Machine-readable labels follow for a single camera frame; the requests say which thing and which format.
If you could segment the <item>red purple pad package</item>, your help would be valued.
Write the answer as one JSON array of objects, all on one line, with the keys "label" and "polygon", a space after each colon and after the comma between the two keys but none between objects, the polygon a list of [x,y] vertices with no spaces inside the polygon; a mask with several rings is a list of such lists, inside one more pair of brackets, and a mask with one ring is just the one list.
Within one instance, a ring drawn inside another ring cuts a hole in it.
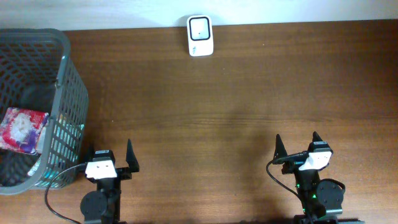
[{"label": "red purple pad package", "polygon": [[1,149],[36,155],[40,134],[49,114],[41,111],[8,107],[1,122]]}]

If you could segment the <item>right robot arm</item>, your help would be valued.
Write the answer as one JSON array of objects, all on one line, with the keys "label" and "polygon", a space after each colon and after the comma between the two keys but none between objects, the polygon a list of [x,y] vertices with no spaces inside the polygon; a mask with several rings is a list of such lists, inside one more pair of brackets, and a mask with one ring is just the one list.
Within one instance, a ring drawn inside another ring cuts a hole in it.
[{"label": "right robot arm", "polygon": [[275,137],[274,156],[266,165],[281,165],[282,174],[295,176],[295,188],[284,185],[266,170],[270,178],[284,189],[293,193],[302,205],[303,213],[295,215],[293,223],[362,223],[357,218],[339,219],[343,213],[342,203],[346,191],[345,185],[334,179],[321,179],[319,172],[330,163],[333,150],[317,132],[313,132],[312,141],[306,151],[287,154],[282,138]]}]

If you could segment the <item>teal Kleenex tissue pack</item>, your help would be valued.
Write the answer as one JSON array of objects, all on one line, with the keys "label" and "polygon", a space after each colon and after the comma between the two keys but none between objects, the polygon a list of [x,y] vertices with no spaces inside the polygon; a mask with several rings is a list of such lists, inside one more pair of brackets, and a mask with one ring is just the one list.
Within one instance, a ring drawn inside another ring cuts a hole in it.
[{"label": "teal Kleenex tissue pack", "polygon": [[61,171],[78,164],[84,124],[76,124],[60,115],[52,131],[50,154],[44,177],[49,181]]}]

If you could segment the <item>white barcode scanner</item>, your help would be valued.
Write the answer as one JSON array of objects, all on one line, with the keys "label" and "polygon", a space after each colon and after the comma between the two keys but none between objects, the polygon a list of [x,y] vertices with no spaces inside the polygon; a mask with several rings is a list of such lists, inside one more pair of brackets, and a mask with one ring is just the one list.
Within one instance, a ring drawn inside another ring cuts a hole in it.
[{"label": "white barcode scanner", "polygon": [[187,18],[188,53],[191,57],[202,57],[214,52],[212,20],[207,15]]}]

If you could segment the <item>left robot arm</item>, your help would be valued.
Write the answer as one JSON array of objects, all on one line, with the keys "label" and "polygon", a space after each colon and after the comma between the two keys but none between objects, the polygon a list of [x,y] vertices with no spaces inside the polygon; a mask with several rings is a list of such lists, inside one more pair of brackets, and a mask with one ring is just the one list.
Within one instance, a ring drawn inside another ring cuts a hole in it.
[{"label": "left robot arm", "polygon": [[84,222],[90,224],[122,224],[121,182],[132,179],[140,167],[131,140],[127,141],[126,167],[115,167],[111,150],[93,151],[85,166],[85,177],[96,184],[96,190],[88,192],[81,200],[80,210]]}]

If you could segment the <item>grey plastic mesh basket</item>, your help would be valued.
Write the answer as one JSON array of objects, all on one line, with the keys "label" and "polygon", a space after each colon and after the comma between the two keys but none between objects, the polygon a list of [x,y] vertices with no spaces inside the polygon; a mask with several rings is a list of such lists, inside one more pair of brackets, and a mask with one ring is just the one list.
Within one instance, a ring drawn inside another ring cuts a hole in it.
[{"label": "grey plastic mesh basket", "polygon": [[[49,114],[41,154],[1,149],[1,194],[43,190],[52,131],[60,115],[86,123],[88,90],[70,57],[67,36],[57,29],[1,30],[1,116],[8,107]],[[76,172],[67,168],[49,181],[51,189],[72,183]]]}]

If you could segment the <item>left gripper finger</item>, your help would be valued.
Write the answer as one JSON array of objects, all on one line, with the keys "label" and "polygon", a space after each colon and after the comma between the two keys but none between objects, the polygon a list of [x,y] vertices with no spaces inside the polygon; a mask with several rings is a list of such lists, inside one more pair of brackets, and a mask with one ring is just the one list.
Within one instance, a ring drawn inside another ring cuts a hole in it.
[{"label": "left gripper finger", "polygon": [[133,146],[130,139],[127,140],[126,162],[131,172],[139,172],[139,163],[133,151]]},{"label": "left gripper finger", "polygon": [[88,163],[92,160],[95,154],[94,144],[89,143],[88,147],[83,152],[83,162]]}]

